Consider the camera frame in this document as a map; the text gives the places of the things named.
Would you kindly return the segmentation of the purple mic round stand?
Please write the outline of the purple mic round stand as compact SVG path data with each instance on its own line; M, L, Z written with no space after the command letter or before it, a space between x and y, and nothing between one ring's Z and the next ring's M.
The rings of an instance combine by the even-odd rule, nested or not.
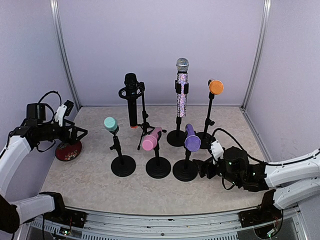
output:
M191 152L185 150L185 159L177 161L172 169L174 177L181 182L190 182L198 175L197 165L190 160Z

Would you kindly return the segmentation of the purple microphone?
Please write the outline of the purple microphone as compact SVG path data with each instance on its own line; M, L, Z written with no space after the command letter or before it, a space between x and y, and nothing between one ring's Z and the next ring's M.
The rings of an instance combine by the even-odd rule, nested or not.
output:
M197 136L194 127L190 123L186 124L185 133L185 148L190 152L197 152L201 147L201 139Z

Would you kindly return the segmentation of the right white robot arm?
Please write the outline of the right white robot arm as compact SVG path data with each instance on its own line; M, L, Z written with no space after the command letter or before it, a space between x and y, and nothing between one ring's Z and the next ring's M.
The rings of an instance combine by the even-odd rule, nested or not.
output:
M320 151L318 149L293 159L257 164L238 147L212 151L207 160L193 159L201 178L221 177L232 187L249 192L272 192L272 200L256 210L256 218L266 222L276 209L285 209L320 192Z

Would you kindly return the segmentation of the orange microphone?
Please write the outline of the orange microphone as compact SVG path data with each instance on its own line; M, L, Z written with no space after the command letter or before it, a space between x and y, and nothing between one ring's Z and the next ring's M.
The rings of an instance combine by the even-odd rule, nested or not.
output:
M220 80L210 79L208 81L209 91L213 95L220 95L224 91L224 84Z

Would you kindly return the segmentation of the teal mic round stand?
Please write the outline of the teal mic round stand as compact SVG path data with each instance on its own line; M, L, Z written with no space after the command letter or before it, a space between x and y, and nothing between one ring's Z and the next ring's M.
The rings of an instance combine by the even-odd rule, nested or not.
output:
M116 150L118 156L111 163L111 171L118 177L128 177L136 170L136 162L129 155L123 155L119 138L116 134L113 135L113 145L110 150Z

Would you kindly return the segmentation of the pink microphone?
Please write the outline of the pink microphone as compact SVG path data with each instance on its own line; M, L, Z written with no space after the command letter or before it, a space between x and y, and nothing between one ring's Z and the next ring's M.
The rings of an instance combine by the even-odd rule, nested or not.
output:
M158 126L150 134L146 135L143 138L142 148L145 151L151 151L157 146L158 141L159 141L161 134L162 134L162 130L163 129Z

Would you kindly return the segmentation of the orange mic round stand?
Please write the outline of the orange mic round stand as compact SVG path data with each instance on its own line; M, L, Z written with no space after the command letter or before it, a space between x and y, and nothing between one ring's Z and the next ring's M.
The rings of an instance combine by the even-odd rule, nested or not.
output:
M211 111L212 111L212 103L215 98L215 95L213 93L209 93L209 103L208 103L208 109L207 109L207 115L204 122L204 129L201 132L197 132L196 135L200 138L201 144L200 149L204 150L208 148L208 145L211 140L211 135L208 133L209 126L213 126L215 124L214 120L211 120Z

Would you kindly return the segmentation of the teal microphone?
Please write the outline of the teal microphone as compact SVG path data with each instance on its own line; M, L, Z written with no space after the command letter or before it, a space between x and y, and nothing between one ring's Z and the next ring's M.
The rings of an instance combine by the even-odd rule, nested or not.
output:
M119 131L118 121L112 116L106 117L103 124L105 129L113 135L116 135Z

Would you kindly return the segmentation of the pink mic round stand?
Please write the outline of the pink mic round stand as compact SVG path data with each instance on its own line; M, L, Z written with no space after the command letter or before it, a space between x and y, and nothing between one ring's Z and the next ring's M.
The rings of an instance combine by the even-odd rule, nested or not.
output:
M163 179L171 172L171 163L159 154L160 146L157 141L156 146L153 148L154 157L148 160L145 166L146 173L154 179Z

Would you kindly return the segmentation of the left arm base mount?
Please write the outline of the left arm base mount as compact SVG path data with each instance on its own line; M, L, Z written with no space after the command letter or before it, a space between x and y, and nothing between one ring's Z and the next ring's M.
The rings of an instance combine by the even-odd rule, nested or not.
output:
M44 219L54 223L83 229L87 219L87 214L84 211L66 208L59 216L52 212L45 213Z

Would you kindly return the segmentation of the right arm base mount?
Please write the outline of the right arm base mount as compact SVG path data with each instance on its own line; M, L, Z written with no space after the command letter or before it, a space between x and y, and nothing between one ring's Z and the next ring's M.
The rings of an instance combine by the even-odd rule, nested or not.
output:
M283 217L283 211L279 209L251 209L238 213L242 228L252 227L279 220Z

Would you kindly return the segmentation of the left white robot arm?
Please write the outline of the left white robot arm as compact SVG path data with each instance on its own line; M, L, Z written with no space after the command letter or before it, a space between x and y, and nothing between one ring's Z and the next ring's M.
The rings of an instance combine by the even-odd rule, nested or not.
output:
M88 134L86 129L75 126L67 120L74 104L70 100L60 104L51 121L46 121L46 103L30 103L26 108L26 118L22 124L8 134L7 143L0 153L0 229L14 234L22 224L40 215L51 221L69 223L70 211L65 207L63 197L58 192L41 192L38 195L14 202L6 200L7 190L16 170L24 158L40 143L56 141L55 157L69 162L82 151L81 139Z

